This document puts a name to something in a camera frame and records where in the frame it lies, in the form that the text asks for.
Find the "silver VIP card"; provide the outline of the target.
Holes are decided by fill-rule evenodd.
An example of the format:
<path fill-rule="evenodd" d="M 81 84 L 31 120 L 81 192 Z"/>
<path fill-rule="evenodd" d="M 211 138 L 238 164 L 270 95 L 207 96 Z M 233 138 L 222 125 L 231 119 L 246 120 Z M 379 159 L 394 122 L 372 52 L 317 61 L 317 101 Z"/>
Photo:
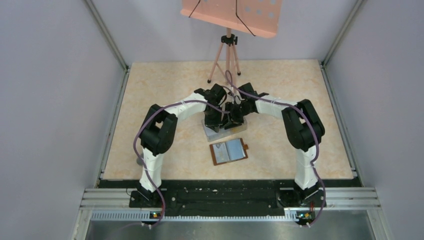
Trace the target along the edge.
<path fill-rule="evenodd" d="M 220 142 L 213 144 L 212 148 L 217 164 L 223 164 L 230 161 L 229 152 L 225 143 Z"/>

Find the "clear plastic card box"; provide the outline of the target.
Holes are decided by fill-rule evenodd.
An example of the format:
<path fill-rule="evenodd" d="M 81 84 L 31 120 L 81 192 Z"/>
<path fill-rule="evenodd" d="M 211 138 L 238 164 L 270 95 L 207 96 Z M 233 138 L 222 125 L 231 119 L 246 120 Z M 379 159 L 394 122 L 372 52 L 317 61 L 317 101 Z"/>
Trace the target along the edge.
<path fill-rule="evenodd" d="M 212 129 L 210 129 L 209 127 L 206 126 L 205 121 L 202 119 L 201 120 L 202 126 L 203 126 L 203 130 L 205 132 L 206 135 L 206 139 L 209 143 L 241 133 L 243 131 L 246 131 L 248 128 L 248 123 L 245 120 L 244 123 L 240 126 L 236 126 L 233 128 L 229 128 L 229 129 L 224 129 L 224 128 L 220 128 L 218 132 L 213 131 Z"/>

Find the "brown leather card holder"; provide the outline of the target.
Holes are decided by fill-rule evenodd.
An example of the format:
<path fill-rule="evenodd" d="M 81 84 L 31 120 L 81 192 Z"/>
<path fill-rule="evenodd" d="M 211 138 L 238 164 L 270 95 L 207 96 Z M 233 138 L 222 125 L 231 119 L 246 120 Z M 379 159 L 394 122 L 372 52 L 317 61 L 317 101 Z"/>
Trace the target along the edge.
<path fill-rule="evenodd" d="M 222 164 L 216 163 L 213 145 L 217 144 L 217 143 L 225 143 L 226 144 L 227 151 L 228 151 L 228 154 L 229 154 L 229 161 L 228 162 L 225 162 L 225 163 L 222 163 Z M 212 157 L 212 162 L 213 162 L 214 166 L 219 166 L 219 165 L 228 164 L 228 163 L 231 163 L 231 162 L 244 160 L 244 159 L 247 159 L 249 157 L 248 153 L 247 153 L 249 146 L 244 143 L 242 138 L 236 138 L 236 139 L 231 139 L 231 140 L 228 140 L 228 141 L 222 141 L 222 142 L 217 142 L 217 143 L 213 143 L 213 144 L 209 145 L 211 157 Z"/>

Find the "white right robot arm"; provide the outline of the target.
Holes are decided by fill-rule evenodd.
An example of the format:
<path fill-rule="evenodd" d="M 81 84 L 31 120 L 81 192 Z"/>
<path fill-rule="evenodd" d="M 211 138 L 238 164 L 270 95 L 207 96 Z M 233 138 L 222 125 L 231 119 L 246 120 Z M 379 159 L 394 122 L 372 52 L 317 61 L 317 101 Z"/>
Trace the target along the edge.
<path fill-rule="evenodd" d="M 240 87 L 231 84 L 240 97 L 252 104 L 254 113 L 269 115 L 284 123 L 289 143 L 296 149 L 296 173 L 294 182 L 299 189 L 293 192 L 293 200 L 299 206 L 307 206 L 314 198 L 312 188 L 320 177 L 316 161 L 320 154 L 320 143 L 325 135 L 324 125 L 312 102 L 282 100 L 267 93 L 258 94 L 250 83 Z"/>

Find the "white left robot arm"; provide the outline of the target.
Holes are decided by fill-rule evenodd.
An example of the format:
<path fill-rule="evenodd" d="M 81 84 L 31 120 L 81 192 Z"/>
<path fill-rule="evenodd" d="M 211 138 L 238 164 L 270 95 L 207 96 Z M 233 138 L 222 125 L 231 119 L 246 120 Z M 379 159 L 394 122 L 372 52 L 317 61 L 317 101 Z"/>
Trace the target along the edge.
<path fill-rule="evenodd" d="M 142 146 L 139 159 L 143 173 L 139 183 L 144 191 L 141 200 L 147 206 L 154 207 L 160 202 L 161 194 L 157 189 L 162 184 L 163 158 L 174 142 L 178 124 L 197 113 L 204 113 L 205 126 L 218 133 L 225 113 L 220 103 L 226 99 L 224 87 L 215 84 L 211 89 L 198 88 L 188 97 L 167 106 L 153 104 L 150 107 L 137 134 Z"/>

